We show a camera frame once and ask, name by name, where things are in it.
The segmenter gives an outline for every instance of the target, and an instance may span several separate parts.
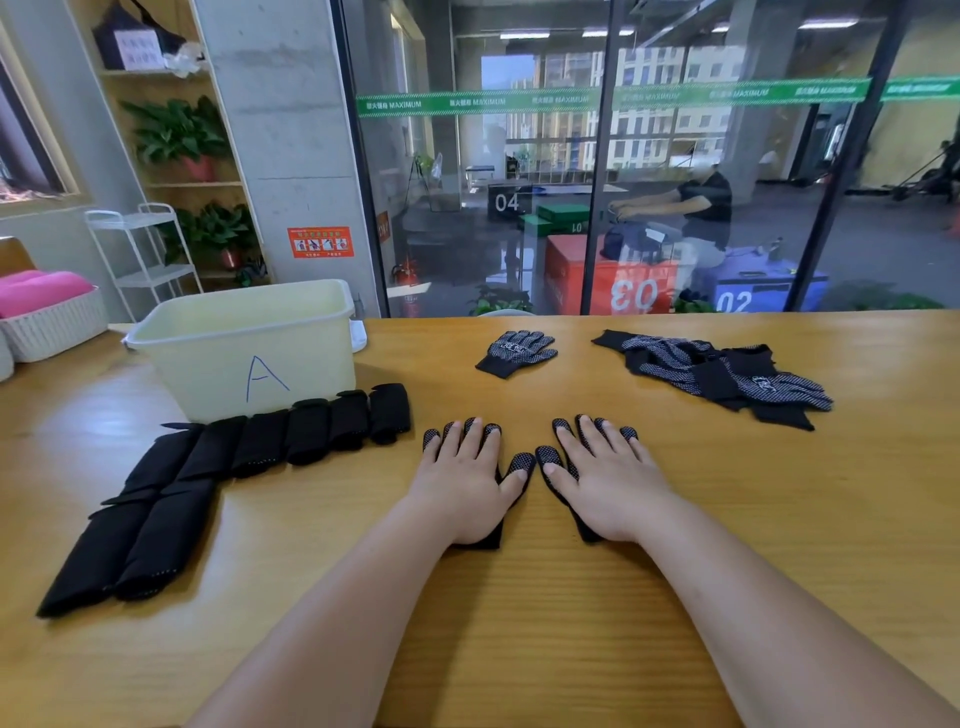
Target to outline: plastic bin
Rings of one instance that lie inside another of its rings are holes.
[[[344,280],[172,299],[128,335],[192,422],[253,415],[356,387]]]

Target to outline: pink cushion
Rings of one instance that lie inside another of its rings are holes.
[[[0,285],[0,319],[11,319],[89,293],[94,286],[76,273],[61,271]]]
[[[46,276],[43,271],[23,271],[22,273],[11,273],[9,276],[0,278],[0,285],[9,283],[19,283],[22,280],[37,279],[40,276]]]

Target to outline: wooden table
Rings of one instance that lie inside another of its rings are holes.
[[[196,568],[162,596],[52,623],[33,613],[87,514],[179,412],[116,334],[0,385],[0,724],[183,722],[400,498],[424,430],[480,415],[510,452],[533,450],[579,412],[635,425],[682,494],[960,703],[960,312],[541,318],[557,359],[508,381],[475,371],[513,323],[369,322],[358,384],[402,381],[413,433],[226,486]],[[767,343],[836,410],[811,416],[815,433],[762,425],[631,376],[589,342],[606,327]],[[442,560],[378,724],[737,720],[649,559],[581,544],[536,474],[499,552]]]

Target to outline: green box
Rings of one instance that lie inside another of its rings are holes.
[[[520,215],[517,227],[525,232],[532,232],[537,237],[544,237],[553,232],[553,226],[537,215]]]
[[[554,225],[560,223],[585,223],[590,216],[590,208],[586,205],[561,205],[550,203],[537,207],[537,215],[549,220]]]

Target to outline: wicker basket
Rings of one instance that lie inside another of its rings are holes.
[[[14,361],[39,361],[107,330],[107,310],[99,288],[33,313],[0,319]]]

